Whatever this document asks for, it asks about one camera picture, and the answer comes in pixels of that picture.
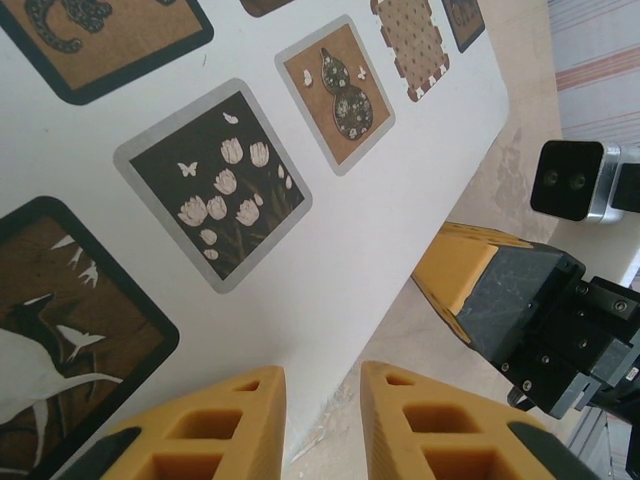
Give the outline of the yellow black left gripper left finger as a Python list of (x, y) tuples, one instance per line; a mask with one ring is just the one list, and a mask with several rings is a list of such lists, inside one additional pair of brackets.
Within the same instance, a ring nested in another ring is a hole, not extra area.
[(267, 366), (120, 422), (64, 479), (278, 479), (286, 381)]

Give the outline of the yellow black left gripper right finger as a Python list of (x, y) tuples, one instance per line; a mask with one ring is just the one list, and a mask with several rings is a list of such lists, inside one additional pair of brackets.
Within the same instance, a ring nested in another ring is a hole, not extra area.
[(371, 479), (593, 479), (531, 415), (378, 361), (360, 373)]

